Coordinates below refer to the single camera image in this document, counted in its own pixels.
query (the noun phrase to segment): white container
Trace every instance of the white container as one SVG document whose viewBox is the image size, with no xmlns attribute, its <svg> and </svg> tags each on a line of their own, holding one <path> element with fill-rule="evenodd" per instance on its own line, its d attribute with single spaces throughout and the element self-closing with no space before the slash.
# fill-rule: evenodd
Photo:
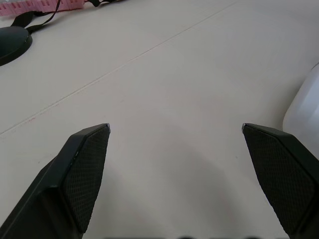
<svg viewBox="0 0 319 239">
<path fill-rule="evenodd" d="M 289 107 L 283 130 L 319 159 L 319 64 L 310 72 Z"/>
</svg>

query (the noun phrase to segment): white plastic bottle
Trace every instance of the white plastic bottle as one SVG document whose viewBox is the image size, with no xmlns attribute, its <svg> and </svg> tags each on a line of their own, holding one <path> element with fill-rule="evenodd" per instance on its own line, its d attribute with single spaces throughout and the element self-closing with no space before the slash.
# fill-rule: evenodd
<svg viewBox="0 0 319 239">
<path fill-rule="evenodd" d="M 283 130 L 319 159 L 319 64 L 310 71 L 289 107 Z"/>
</svg>

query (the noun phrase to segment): table surface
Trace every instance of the table surface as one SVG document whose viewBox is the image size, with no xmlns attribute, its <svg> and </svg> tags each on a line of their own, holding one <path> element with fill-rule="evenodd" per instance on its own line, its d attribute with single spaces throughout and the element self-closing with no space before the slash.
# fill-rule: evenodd
<svg viewBox="0 0 319 239">
<path fill-rule="evenodd" d="M 241 125 L 281 128 L 319 61 L 318 12 L 317 0 L 124 0 L 58 13 L 0 67 L 0 223 L 69 135 L 108 122 L 84 238 L 285 237 Z"/>
</svg>

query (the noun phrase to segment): pink object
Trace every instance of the pink object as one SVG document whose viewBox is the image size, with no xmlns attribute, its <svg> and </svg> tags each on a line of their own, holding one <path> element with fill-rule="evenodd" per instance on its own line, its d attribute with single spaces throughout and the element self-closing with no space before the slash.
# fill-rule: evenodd
<svg viewBox="0 0 319 239">
<path fill-rule="evenodd" d="M 59 11 L 83 8 L 85 0 L 61 0 Z M 53 12 L 57 0 L 23 0 L 0 3 L 0 16 L 20 15 L 27 11 Z"/>
</svg>

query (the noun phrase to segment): textured grip pad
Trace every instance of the textured grip pad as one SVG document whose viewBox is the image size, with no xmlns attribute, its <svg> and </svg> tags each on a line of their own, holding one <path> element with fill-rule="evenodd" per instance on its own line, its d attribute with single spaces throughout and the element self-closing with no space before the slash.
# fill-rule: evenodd
<svg viewBox="0 0 319 239">
<path fill-rule="evenodd" d="M 85 233 L 98 196 L 107 148 L 108 128 L 89 136 L 62 184 L 66 202 L 81 233 Z"/>
<path fill-rule="evenodd" d="M 260 186 L 285 232 L 293 234 L 316 194 L 315 183 L 278 139 L 249 126 L 243 133 Z"/>
</svg>

